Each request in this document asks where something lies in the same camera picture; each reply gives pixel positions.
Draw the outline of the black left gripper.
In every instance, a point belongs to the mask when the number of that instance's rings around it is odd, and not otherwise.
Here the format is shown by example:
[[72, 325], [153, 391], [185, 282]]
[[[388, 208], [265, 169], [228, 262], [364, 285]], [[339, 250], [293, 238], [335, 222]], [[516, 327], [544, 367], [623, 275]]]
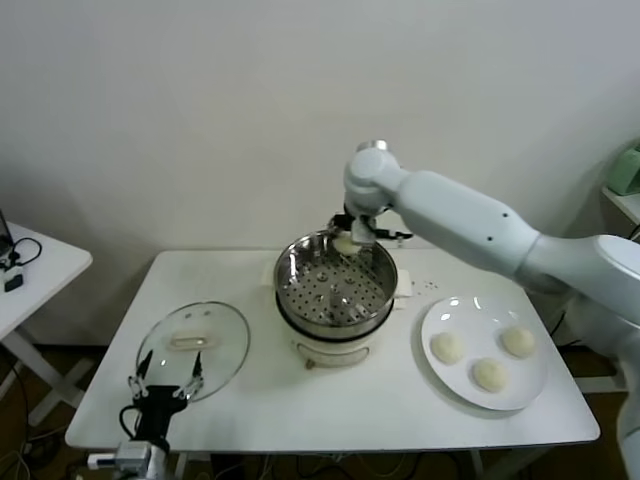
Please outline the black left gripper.
[[140, 413], [134, 434], [135, 440], [165, 440], [172, 417], [186, 409], [187, 400], [192, 400], [204, 384], [201, 353], [198, 352], [191, 377], [185, 385], [158, 385], [147, 388], [145, 377], [152, 356], [153, 351], [149, 350], [136, 367], [135, 373], [128, 377], [128, 385], [134, 398], [133, 406]]

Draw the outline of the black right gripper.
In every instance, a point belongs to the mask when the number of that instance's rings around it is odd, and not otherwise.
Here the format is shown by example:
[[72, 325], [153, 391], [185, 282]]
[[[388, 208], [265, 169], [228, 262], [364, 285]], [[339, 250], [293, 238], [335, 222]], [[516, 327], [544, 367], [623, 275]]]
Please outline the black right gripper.
[[347, 213], [333, 216], [333, 229], [339, 231], [351, 230], [351, 242], [357, 246], [368, 246], [374, 243], [374, 229], [366, 220], [355, 219]]

